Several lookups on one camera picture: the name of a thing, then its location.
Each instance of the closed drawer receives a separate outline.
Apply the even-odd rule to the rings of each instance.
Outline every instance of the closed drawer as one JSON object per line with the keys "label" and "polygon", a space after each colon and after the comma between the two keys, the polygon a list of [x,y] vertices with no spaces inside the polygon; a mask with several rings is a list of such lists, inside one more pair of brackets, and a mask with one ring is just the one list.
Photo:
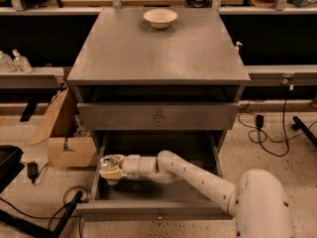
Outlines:
{"label": "closed drawer", "polygon": [[79,103],[90,130],[229,130],[238,103]]}

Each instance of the floor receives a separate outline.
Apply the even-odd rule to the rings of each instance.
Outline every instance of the floor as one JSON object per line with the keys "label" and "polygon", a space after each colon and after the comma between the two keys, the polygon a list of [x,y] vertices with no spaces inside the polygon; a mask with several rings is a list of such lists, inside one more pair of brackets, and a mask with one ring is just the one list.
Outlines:
{"label": "floor", "polygon": [[[317,110],[309,107],[308,100],[288,101],[285,113],[285,130],[289,139],[300,131],[293,131],[292,117],[298,116],[307,126],[317,121]],[[274,174],[284,185],[289,198],[293,223],[297,238],[317,237],[317,151],[316,147],[305,135],[289,141],[289,152],[279,158],[268,154],[259,144],[253,143],[249,132],[253,130],[257,114],[264,116],[263,129],[275,140],[283,139],[282,110],[283,101],[244,101],[240,120],[237,118],[233,129],[227,134],[220,151],[220,165],[223,176],[231,182],[237,182],[242,174],[250,169],[264,169]],[[35,161],[39,169],[48,161],[48,142],[29,146],[30,139],[41,122],[46,105],[38,106],[29,122],[20,123],[24,104],[0,105],[0,145],[10,144],[24,151],[23,161]],[[317,125],[311,131],[317,135]],[[257,134],[251,133],[257,140]],[[283,154],[284,143],[264,142],[270,151]],[[34,216],[52,216],[63,203],[67,190],[76,185],[91,189],[95,171],[93,169],[45,169],[36,185],[27,177],[27,169],[3,191],[1,197],[9,200],[20,210]],[[11,207],[0,202],[1,209],[14,213]],[[30,219],[34,223],[47,227],[48,220]],[[0,224],[0,238],[29,237],[10,227]],[[68,221],[61,236],[75,238],[79,236],[79,218]],[[235,219],[213,221],[117,221],[117,222],[85,222],[82,237],[236,237]]]}

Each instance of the drawer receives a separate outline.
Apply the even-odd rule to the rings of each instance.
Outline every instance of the drawer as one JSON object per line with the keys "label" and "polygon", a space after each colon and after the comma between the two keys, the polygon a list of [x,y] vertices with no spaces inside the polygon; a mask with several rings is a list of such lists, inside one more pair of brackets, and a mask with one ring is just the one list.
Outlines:
{"label": "drawer", "polygon": [[[111,154],[155,157],[165,149],[221,176],[218,152],[206,132],[109,132],[99,158]],[[184,180],[156,183],[122,179],[110,186],[96,171],[88,203],[78,204],[85,221],[231,219],[217,204]]]}
{"label": "drawer", "polygon": [[229,130],[238,103],[79,103],[90,130]]}

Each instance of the cardboard box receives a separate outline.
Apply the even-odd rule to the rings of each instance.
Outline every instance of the cardboard box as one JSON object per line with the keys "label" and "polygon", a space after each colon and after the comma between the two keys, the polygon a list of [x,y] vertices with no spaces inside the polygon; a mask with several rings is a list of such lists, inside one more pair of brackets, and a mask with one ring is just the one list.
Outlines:
{"label": "cardboard box", "polygon": [[91,137],[49,138],[50,167],[94,167],[96,148]]}
{"label": "cardboard box", "polygon": [[77,114],[76,101],[70,89],[55,96],[30,145],[49,139],[50,167],[94,167],[97,149],[91,137],[72,138],[73,116]]}

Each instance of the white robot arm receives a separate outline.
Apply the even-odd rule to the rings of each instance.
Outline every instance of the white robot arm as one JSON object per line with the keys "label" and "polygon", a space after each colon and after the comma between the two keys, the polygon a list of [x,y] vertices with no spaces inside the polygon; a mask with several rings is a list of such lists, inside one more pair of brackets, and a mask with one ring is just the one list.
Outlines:
{"label": "white robot arm", "polygon": [[169,183],[182,178],[236,218],[239,238],[295,238],[285,190],[263,170],[246,172],[235,185],[208,173],[170,151],[158,157],[106,156],[99,174],[109,184],[122,178]]}

